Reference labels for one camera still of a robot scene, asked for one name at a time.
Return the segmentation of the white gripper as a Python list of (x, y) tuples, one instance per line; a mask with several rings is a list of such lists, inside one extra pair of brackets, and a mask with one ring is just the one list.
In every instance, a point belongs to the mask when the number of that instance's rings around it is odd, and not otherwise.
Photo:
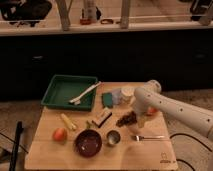
[(139, 128), (143, 128), (146, 122), (146, 117), (144, 115), (147, 114), (148, 105), (142, 102), (135, 100), (132, 104), (132, 109), (137, 117), (137, 125)]

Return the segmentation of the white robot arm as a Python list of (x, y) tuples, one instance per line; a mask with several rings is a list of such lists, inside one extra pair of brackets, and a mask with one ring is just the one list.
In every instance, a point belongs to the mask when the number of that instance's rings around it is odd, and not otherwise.
[(199, 134), (213, 141), (213, 111), (161, 95), (161, 85), (150, 80), (134, 89), (132, 109), (144, 117), (149, 107), (170, 114)]

